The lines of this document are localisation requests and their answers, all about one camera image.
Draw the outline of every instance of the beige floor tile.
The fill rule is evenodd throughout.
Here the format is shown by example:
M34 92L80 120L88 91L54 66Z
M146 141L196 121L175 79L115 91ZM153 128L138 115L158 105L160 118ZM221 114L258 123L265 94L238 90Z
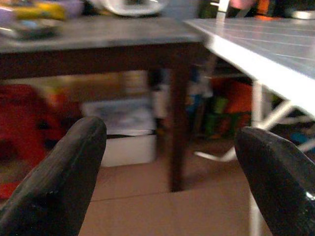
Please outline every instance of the beige floor tile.
M243 199L242 206L236 207L231 204L236 196L229 196L227 189L215 186L174 194L175 217L183 235L248 235L247 199Z
M262 235L263 236L272 236L272 233L270 232L270 229L268 228L266 222L264 221L263 222L263 225L262 225Z
M197 139L190 143L191 151L203 151L216 156L222 156L234 145L233 139L218 139L218 140L202 140Z
M101 167L98 171L91 201L115 198L116 167Z
M237 161L220 163L198 156L186 158L185 189L206 188L229 182L246 182L246 177Z
M117 167L115 198L168 192L167 166L161 160Z
M91 202L79 236L111 236L113 201Z
M181 236L176 229L170 194L115 200L111 236Z
M174 193L176 209L200 208L206 211L249 211L249 188L245 183L231 183Z

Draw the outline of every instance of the table frame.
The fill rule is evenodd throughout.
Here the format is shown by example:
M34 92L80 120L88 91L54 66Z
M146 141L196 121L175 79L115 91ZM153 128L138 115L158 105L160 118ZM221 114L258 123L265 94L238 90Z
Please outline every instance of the table frame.
M180 191L187 143L185 100L190 67L202 45L169 43L60 51L3 53L0 78L18 79L169 68L170 82L170 191Z
M211 54L208 61L208 72L211 75L216 66L217 56ZM271 91L260 81L253 79L252 85L252 127L270 130L280 121L284 120L296 106L290 100L284 100L274 110L272 110ZM311 139L298 146L302 152L315 148L315 139ZM195 151L195 155L219 162L228 162L236 159L235 148L232 147L222 157L217 157L208 153ZM262 235L263 217L256 204L253 195L250 193L250 236Z

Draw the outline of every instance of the white storage bin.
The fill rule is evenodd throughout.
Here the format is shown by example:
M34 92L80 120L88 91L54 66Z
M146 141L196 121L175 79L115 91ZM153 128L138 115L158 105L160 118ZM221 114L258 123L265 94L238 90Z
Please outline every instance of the white storage bin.
M155 122L148 98L84 103L82 112L103 119L107 126L102 166L148 163L155 159Z

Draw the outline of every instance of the white folding table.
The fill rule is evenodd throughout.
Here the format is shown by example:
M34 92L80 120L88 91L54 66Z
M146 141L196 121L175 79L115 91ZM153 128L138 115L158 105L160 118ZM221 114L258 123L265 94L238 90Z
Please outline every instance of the white folding table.
M204 34L204 45L215 57L223 58L253 79L252 126L270 129L294 108L315 119L315 21L228 18L193 19L186 23ZM269 91L283 98L273 111ZM310 140L300 149L313 147L315 140ZM234 148L223 157L197 154L218 161L235 159ZM258 236L259 211L251 200L250 234Z

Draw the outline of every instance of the white appliance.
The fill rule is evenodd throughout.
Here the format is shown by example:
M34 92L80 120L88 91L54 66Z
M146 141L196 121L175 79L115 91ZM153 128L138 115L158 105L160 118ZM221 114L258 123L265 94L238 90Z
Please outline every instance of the white appliance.
M169 0L100 0L109 11L121 16L153 15L163 10Z

